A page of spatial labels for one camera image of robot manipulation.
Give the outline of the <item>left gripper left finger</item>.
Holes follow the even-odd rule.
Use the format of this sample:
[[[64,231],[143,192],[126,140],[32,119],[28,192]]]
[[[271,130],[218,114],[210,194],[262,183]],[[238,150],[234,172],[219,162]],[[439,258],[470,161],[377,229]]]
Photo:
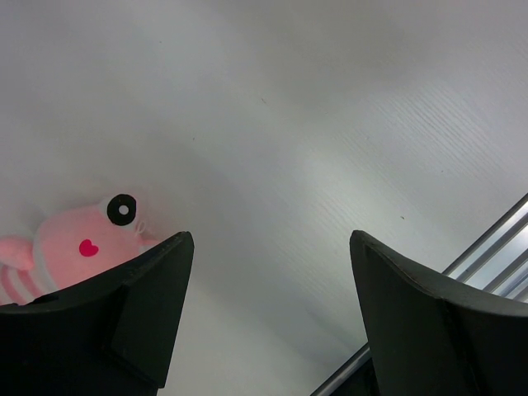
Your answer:
[[[1,308],[4,395],[155,395],[166,382],[194,241],[180,232],[37,301]]]

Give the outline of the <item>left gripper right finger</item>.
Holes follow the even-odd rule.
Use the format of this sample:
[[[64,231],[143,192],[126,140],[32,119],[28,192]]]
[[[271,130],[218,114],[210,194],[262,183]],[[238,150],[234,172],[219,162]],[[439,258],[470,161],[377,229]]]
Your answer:
[[[364,231],[351,267],[383,395],[525,395],[527,305],[464,285]]]

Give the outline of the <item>pink plush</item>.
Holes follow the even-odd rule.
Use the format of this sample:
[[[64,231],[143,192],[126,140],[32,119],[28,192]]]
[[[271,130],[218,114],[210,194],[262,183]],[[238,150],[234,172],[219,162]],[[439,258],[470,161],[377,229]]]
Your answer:
[[[128,262],[159,244],[138,201],[120,193],[45,220],[32,239],[1,237],[1,304],[29,304]]]

